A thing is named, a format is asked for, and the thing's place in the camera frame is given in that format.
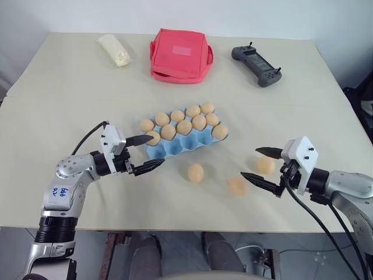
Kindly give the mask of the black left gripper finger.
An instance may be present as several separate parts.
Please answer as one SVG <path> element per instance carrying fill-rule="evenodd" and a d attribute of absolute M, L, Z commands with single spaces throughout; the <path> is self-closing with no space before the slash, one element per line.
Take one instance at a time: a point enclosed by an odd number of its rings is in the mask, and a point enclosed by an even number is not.
<path fill-rule="evenodd" d="M 153 136 L 146 135 L 146 134 L 132 136 L 132 137 L 129 137 L 129 138 L 126 139 L 125 146 L 139 146 L 139 145 L 143 145 L 143 144 L 151 141 L 152 139 L 153 139 Z"/>
<path fill-rule="evenodd" d="M 144 164 L 142 164 L 140 166 L 134 166 L 133 167 L 133 174 L 134 174 L 134 176 L 139 176 L 139 175 L 151 172 L 155 168 L 162 165 L 164 161 L 165 161 L 165 159 L 148 160 L 147 162 L 144 162 Z"/>

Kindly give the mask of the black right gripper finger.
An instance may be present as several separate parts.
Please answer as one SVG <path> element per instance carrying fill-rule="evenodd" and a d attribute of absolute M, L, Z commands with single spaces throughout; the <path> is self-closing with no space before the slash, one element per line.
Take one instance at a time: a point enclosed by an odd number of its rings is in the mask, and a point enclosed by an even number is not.
<path fill-rule="evenodd" d="M 260 147 L 255 149 L 256 152 L 259 152 L 269 158 L 281 159 L 282 149 L 273 148 L 273 147 Z"/>
<path fill-rule="evenodd" d="M 247 172 L 241 172 L 240 174 L 243 176 L 243 178 L 248 180 L 253 185 L 261 189 L 264 189 L 266 191 L 269 191 L 274 195 L 279 194 L 280 186 L 275 183 L 265 180 L 262 176 L 259 176 L 253 173 L 247 173 Z"/>

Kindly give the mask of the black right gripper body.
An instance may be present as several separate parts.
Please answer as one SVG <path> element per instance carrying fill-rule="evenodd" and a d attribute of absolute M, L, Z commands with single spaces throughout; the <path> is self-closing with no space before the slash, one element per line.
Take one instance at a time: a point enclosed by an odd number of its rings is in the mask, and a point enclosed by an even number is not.
<path fill-rule="evenodd" d="M 298 171 L 300 165 L 294 160 L 290 160 L 289 163 L 284 163 L 280 169 L 281 176 L 280 176 L 280 184 L 279 184 L 279 192 L 277 197 L 281 197 L 284 190 L 289 186 L 291 190 L 297 190 L 300 184 L 301 175 Z"/>

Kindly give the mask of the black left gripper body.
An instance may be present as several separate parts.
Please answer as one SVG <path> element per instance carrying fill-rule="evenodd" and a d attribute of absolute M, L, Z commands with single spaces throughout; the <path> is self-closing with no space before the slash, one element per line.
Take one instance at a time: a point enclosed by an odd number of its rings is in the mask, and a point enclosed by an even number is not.
<path fill-rule="evenodd" d="M 117 172 L 133 174 L 134 165 L 131 162 L 131 156 L 127 148 L 124 148 L 119 155 L 114 156 L 114 167 Z"/>

